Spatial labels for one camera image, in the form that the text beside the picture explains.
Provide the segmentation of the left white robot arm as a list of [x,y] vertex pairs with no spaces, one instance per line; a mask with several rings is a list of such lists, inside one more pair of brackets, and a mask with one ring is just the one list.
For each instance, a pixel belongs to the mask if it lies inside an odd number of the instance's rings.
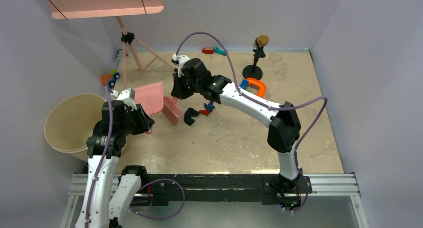
[[87,140],[88,178],[77,228],[120,228],[135,192],[144,192],[149,179],[140,165],[126,166],[112,192],[115,170],[128,135],[145,133],[154,125],[141,104],[105,102],[102,117]]

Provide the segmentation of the pink dustpan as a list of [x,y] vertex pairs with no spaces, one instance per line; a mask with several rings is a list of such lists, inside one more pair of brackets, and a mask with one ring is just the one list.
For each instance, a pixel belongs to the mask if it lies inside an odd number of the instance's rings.
[[135,90],[135,103],[141,104],[145,113],[152,118],[152,115],[160,113],[164,108],[163,84],[162,82],[139,86]]

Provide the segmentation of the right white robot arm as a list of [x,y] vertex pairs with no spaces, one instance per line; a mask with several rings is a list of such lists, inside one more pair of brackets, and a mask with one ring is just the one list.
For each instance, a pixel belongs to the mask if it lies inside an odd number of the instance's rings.
[[289,102],[283,105],[265,100],[222,75],[211,75],[198,58],[173,55],[175,65],[171,96],[187,99],[200,94],[205,100],[235,108],[256,119],[268,129],[267,142],[278,152],[280,185],[288,192],[300,184],[300,168],[295,160],[295,145],[300,137],[301,124]]

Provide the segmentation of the pink hand brush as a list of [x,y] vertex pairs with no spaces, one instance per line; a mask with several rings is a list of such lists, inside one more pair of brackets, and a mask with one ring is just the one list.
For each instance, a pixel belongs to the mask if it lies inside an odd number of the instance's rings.
[[176,97],[163,97],[164,107],[162,113],[166,116],[169,122],[176,126],[181,118],[181,110],[177,105],[178,99]]

